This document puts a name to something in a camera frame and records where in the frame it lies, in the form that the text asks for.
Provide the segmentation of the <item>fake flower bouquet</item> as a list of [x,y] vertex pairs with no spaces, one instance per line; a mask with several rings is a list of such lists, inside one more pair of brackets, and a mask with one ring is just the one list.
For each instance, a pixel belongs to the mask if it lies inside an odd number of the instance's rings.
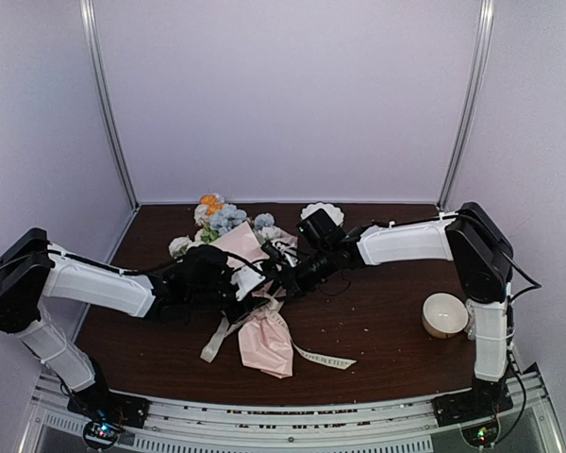
[[283,236],[283,230],[275,225],[271,213],[250,217],[245,210],[226,203],[218,193],[205,194],[194,209],[194,222],[199,227],[193,239],[181,236],[171,240],[168,250],[173,259],[181,258],[192,247],[211,244],[244,223],[258,236],[259,241],[270,241]]

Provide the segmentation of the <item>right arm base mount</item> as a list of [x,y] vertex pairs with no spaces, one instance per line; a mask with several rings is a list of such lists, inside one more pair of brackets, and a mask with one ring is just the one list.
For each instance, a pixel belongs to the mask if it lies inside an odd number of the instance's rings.
[[507,394],[493,398],[470,390],[438,396],[432,407],[440,428],[458,425],[467,445],[484,449],[501,437],[499,415],[511,410],[513,402]]

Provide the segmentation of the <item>pink wrapping paper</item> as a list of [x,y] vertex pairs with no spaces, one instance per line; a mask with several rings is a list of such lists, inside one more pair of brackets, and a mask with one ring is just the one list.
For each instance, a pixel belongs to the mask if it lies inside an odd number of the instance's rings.
[[[247,222],[226,233],[216,240],[214,245],[250,262],[265,257],[259,250],[259,242],[253,229]],[[235,334],[244,366],[258,369],[276,378],[289,378],[292,376],[293,346],[289,329],[279,315],[285,293],[269,283],[264,289],[258,290],[257,295],[265,296],[266,304],[237,324],[231,324],[223,318],[208,344],[204,346],[200,358],[206,362],[213,361],[224,339]]]

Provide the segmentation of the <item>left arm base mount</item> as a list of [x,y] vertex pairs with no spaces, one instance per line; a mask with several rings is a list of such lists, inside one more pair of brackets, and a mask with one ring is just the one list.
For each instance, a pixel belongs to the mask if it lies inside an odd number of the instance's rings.
[[89,421],[82,429],[82,440],[91,449],[103,451],[115,446],[126,428],[143,428],[150,402],[142,397],[111,391],[73,392],[62,386],[68,396],[67,410]]

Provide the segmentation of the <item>beige printed ribbon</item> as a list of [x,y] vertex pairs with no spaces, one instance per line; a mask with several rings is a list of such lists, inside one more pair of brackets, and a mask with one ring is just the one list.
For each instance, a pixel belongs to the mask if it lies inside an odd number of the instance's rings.
[[222,315],[221,322],[200,353],[200,359],[212,363],[228,337],[237,336],[241,364],[275,378],[293,375],[296,355],[324,367],[347,370],[356,361],[307,351],[292,339],[291,331],[280,310],[283,301],[269,297],[269,302],[253,311],[243,321],[230,325]]

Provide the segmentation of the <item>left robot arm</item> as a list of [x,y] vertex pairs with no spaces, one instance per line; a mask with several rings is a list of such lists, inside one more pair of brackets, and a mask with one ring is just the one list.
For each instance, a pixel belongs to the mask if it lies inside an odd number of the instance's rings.
[[98,363],[50,319],[44,298],[63,298],[153,322],[188,321],[198,311],[245,314],[269,275],[259,263],[212,245],[146,272],[90,260],[31,228],[0,257],[0,331],[13,334],[97,419],[117,409]]

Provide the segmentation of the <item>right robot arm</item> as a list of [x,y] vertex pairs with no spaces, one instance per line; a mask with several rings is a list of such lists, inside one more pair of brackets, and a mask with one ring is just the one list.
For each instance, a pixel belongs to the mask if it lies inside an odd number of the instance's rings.
[[346,370],[295,357],[292,377],[272,378],[269,402],[358,403],[437,394],[470,385],[474,345],[438,340],[422,325],[435,293],[461,296],[454,263],[409,260],[343,270],[282,313],[294,341],[310,352],[355,360]]

